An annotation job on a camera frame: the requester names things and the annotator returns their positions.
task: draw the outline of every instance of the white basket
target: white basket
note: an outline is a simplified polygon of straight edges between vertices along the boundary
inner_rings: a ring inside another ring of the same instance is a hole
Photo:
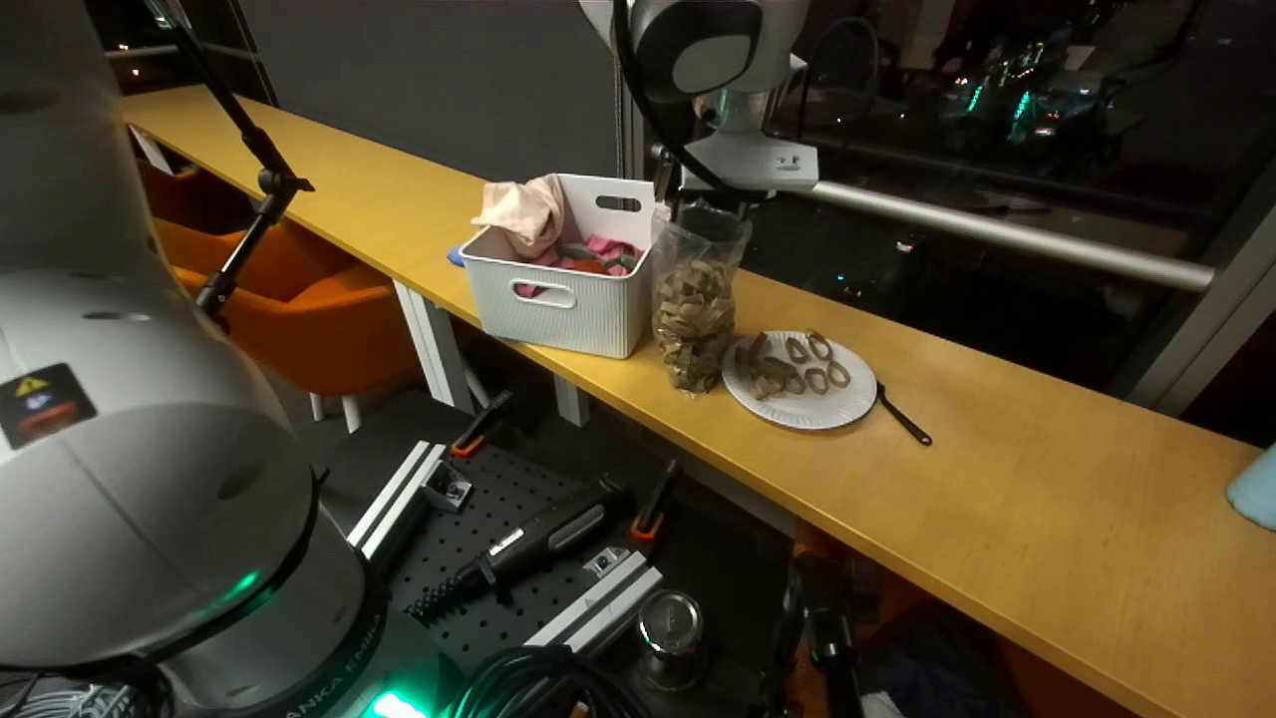
[[[558,176],[568,231],[633,244],[631,275],[593,275],[516,259],[500,228],[462,248],[479,323],[500,340],[527,340],[625,360],[648,336],[652,248],[657,238],[656,187],[643,179]]]

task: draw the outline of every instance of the sticker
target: sticker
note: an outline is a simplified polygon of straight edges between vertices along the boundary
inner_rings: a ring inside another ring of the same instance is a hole
[[[56,434],[83,417],[98,417],[98,407],[67,364],[0,383],[0,428],[7,445],[27,445],[40,434]]]

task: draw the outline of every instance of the wooden countertop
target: wooden countertop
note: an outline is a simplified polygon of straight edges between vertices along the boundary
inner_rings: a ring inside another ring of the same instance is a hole
[[[260,163],[203,89],[119,106],[257,190]],[[471,235],[484,179],[262,105],[248,111],[316,183],[297,222],[476,323],[446,248]],[[656,345],[519,352],[1137,714],[1273,714],[1276,534],[1226,498],[1255,445],[752,271],[740,323],[817,328],[855,345],[939,445],[887,409],[803,434],[725,392],[680,395]]]

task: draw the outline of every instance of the white plate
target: white plate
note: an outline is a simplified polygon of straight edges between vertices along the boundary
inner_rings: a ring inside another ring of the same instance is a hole
[[[789,336],[805,343],[805,329],[765,329],[769,352],[777,360],[786,360],[786,340]],[[845,428],[845,421],[871,413],[871,407],[877,403],[877,375],[850,345],[841,345],[834,340],[831,340],[831,345],[834,345],[834,360],[845,367],[850,387],[831,387],[825,395],[805,392],[805,395],[760,399],[756,387],[733,372],[733,352],[741,352],[741,343],[733,343],[725,352],[724,383],[746,409],[756,409],[756,413],[762,413],[769,421],[781,421],[781,428],[794,428],[794,429],[834,429],[834,428]]]

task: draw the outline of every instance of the orange chair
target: orange chair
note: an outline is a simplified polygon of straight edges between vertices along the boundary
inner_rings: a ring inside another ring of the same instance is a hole
[[[239,235],[155,218],[169,268],[192,296],[224,268]],[[310,399],[341,395],[350,429],[361,428],[350,399],[421,383],[391,278],[286,218],[269,228],[248,254],[224,319],[227,336],[285,383]]]

